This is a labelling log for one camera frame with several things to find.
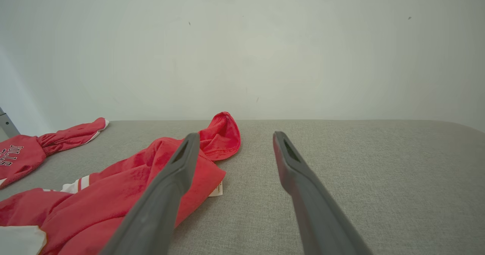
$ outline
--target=gray table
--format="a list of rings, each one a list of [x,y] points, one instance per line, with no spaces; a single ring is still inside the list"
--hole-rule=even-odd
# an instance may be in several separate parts
[[[209,121],[111,122],[94,141],[49,157],[0,199],[99,172],[161,136]],[[286,132],[376,254],[485,253],[485,134],[429,120],[241,120],[224,194],[180,224],[171,254],[303,253],[291,198],[279,183],[274,130]]]

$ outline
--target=red garment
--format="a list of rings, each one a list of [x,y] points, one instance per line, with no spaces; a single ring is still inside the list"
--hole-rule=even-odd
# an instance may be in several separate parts
[[[14,136],[0,142],[0,189],[30,174],[53,153],[86,144],[108,126],[103,117],[43,136]]]
[[[199,134],[194,179],[180,201],[176,226],[224,178],[225,172],[213,161],[234,155],[241,146],[239,129],[227,112],[217,114]],[[0,202],[0,225],[38,225],[47,233],[42,255],[97,254],[181,143],[157,139],[130,158],[79,179],[75,194],[35,188],[14,195]]]

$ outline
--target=clothing tag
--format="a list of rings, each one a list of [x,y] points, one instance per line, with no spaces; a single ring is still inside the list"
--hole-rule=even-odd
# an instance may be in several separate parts
[[[211,194],[209,194],[209,197],[219,196],[219,195],[222,195],[222,181],[219,183],[217,188],[215,188],[215,190],[211,192]]]

